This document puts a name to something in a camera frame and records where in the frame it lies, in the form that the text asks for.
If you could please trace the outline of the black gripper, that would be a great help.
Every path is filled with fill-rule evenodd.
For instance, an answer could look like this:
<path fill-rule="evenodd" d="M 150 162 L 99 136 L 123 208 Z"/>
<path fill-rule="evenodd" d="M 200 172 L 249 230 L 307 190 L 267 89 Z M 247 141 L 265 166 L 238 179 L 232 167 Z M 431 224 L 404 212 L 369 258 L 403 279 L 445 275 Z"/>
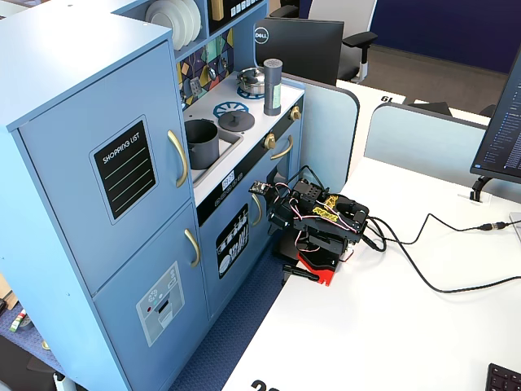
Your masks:
<path fill-rule="evenodd" d="M 303 220 L 302 214 L 297 211 L 296 204 L 299 200 L 300 193 L 295 190 L 289 191 L 285 196 L 276 189 L 268 190 L 268 235 L 285 229 L 287 224 Z M 298 233 L 297 229 L 288 227 L 279 240 L 279 253 L 288 259 L 298 258 L 298 249 L 295 245 Z"/>

